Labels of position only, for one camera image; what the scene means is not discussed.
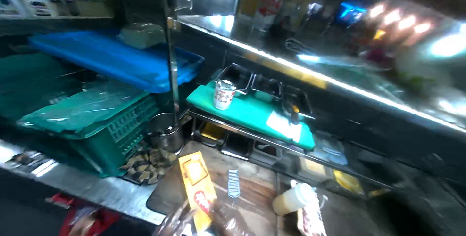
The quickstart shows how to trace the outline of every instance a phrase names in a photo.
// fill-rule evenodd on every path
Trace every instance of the stainless steel counter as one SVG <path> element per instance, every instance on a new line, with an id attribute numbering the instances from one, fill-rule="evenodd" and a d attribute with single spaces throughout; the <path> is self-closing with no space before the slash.
<path id="1" fill-rule="evenodd" d="M 267 37 L 265 33 L 251 29 L 250 24 L 244 23 L 236 16 L 179 16 L 178 21 L 186 28 L 194 29 L 202 35 L 213 37 L 228 44 L 230 49 L 249 61 L 279 71 L 292 78 L 312 84 L 330 92 L 350 93 L 356 97 L 373 102 L 376 107 L 393 111 L 403 118 L 412 121 L 422 121 L 429 129 L 438 129 L 439 125 L 452 131 L 454 135 L 466 136 L 466 129 L 461 124 L 452 124 L 438 115 L 430 115 L 421 111 L 418 103 L 411 100 L 405 102 L 393 95 L 395 87 L 388 80 L 376 73 L 366 71 L 367 75 L 360 78 L 353 72 L 334 69 L 325 64 L 339 63 L 347 66 L 363 66 L 361 60 L 345 54 L 330 54 L 316 52 L 314 61 L 299 58 L 298 53 L 287 51 L 282 42 Z"/>
<path id="2" fill-rule="evenodd" d="M 49 160 L 27 173 L 7 163 L 14 155 L 23 151 L 24 148 L 0 139 L 0 168 L 155 225 L 159 225 L 165 218 L 165 215 L 146 207 L 146 201 L 156 184 L 138 186 L 120 178 L 99 178 L 54 160 Z"/>

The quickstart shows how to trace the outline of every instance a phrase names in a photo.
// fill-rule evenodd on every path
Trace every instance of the stainless steel container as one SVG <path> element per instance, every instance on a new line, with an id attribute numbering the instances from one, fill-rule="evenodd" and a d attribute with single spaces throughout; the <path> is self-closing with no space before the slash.
<path id="1" fill-rule="evenodd" d="M 155 148 L 171 153 L 179 152 L 184 146 L 183 131 L 174 125 L 172 113 L 155 115 L 148 123 L 148 135 Z"/>

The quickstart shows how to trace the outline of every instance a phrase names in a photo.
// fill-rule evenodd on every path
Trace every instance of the cardboard box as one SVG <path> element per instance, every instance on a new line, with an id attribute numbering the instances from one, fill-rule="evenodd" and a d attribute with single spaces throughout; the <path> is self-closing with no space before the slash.
<path id="1" fill-rule="evenodd" d="M 200 233 L 212 223 L 208 211 L 217 194 L 201 152 L 180 157 L 178 160 L 189 206 L 191 209 L 198 209 L 193 219 L 196 231 Z"/>

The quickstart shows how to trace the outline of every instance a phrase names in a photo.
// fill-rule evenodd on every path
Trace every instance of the plastic bag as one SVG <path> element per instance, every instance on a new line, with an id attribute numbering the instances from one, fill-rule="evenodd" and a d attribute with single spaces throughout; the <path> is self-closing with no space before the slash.
<path id="1" fill-rule="evenodd" d="M 209 217 L 217 235 L 254 235 L 239 211 L 229 204 L 215 200 L 210 206 Z"/>
<path id="2" fill-rule="evenodd" d="M 164 29 L 152 23 L 133 23 L 124 27 L 118 38 L 126 45 L 137 49 L 146 49 L 165 42 Z"/>
<path id="3" fill-rule="evenodd" d="M 23 116 L 17 124 L 52 132 L 80 131 L 106 120 L 148 93 L 116 80 L 85 84 L 83 91 Z"/>

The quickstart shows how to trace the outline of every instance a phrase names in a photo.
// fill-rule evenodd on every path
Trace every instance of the light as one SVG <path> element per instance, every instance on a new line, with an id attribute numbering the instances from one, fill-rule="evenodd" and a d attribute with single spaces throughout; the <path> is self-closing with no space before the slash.
<path id="1" fill-rule="evenodd" d="M 451 57 L 466 49 L 466 36 L 454 34 L 443 37 L 431 47 L 431 53 L 440 57 Z"/>
<path id="2" fill-rule="evenodd" d="M 219 28 L 220 25 L 222 25 L 222 16 L 220 16 L 220 15 L 210 16 L 209 19 L 210 19 L 210 22 L 212 23 L 212 25 L 214 25 L 217 28 Z"/>
<path id="3" fill-rule="evenodd" d="M 345 17 L 350 11 L 358 11 L 359 13 L 365 13 L 367 10 L 365 8 L 357 7 L 352 4 L 342 2 L 341 6 L 346 8 L 345 11 L 340 15 L 341 18 Z"/>
<path id="4" fill-rule="evenodd" d="M 466 34 L 466 24 L 462 24 L 459 28 L 460 33 Z"/>
<path id="5" fill-rule="evenodd" d="M 401 20 L 401 17 L 400 17 L 400 11 L 398 9 L 390 12 L 387 14 L 387 16 L 385 16 L 385 25 L 389 25 L 389 24 L 392 24 L 393 22 L 397 22 L 397 21 L 400 21 Z"/>
<path id="6" fill-rule="evenodd" d="M 385 35 L 385 33 L 386 33 L 385 31 L 377 30 L 376 35 L 374 36 L 374 39 L 381 38 L 383 35 Z"/>
<path id="7" fill-rule="evenodd" d="M 376 7 L 370 10 L 369 16 L 371 18 L 375 18 L 379 16 L 380 14 L 382 14 L 384 11 L 385 11 L 385 6 L 377 5 Z"/>
<path id="8" fill-rule="evenodd" d="M 234 25 L 234 16 L 233 15 L 225 16 L 225 31 L 230 32 L 233 28 L 233 25 Z"/>
<path id="9" fill-rule="evenodd" d="M 426 32 L 426 31 L 428 31 L 430 28 L 431 28 L 431 24 L 430 24 L 430 23 L 423 23 L 423 24 L 419 24 L 419 25 L 417 25 L 416 27 L 414 27 L 414 32 L 416 32 L 416 33 L 424 33 L 424 32 Z"/>
<path id="10" fill-rule="evenodd" d="M 398 24 L 398 28 L 400 30 L 404 30 L 404 29 L 407 29 L 407 28 L 411 27 L 415 23 L 416 23 L 416 17 L 411 15 L 411 16 L 407 17 L 406 19 L 400 20 L 400 22 Z"/>
<path id="11" fill-rule="evenodd" d="M 306 61 L 319 61 L 318 56 L 311 56 L 311 55 L 304 55 L 304 54 L 298 54 L 297 55 L 300 60 L 306 60 Z"/>

